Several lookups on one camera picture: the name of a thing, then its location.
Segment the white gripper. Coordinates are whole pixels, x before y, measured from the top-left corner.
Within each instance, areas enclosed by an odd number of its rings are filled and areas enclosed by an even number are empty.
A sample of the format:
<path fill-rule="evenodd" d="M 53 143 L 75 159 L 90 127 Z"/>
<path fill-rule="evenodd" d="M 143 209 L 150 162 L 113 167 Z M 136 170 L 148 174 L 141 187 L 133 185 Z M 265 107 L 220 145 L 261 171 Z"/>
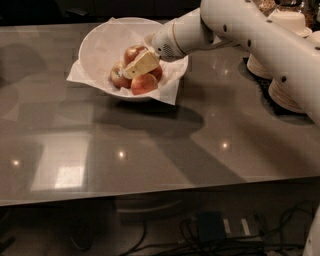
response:
<path fill-rule="evenodd" d="M 182 52 L 174 35 L 174 24 L 174 20 L 169 21 L 144 37 L 144 42 L 150 51 L 141 51 L 122 70 L 127 79 L 134 79 L 156 69 L 160 64 L 160 59 L 165 62 L 174 62 L 182 58 Z"/>

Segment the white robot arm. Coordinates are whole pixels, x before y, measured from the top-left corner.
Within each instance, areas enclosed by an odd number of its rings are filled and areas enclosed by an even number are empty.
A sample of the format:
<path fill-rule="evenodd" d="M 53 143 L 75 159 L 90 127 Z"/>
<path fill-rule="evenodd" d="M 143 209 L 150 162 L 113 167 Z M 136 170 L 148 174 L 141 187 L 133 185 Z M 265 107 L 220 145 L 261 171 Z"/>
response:
<path fill-rule="evenodd" d="M 146 37 L 157 61 L 239 44 L 320 125 L 320 53 L 311 42 L 264 16 L 251 0 L 202 0 L 200 7 Z"/>

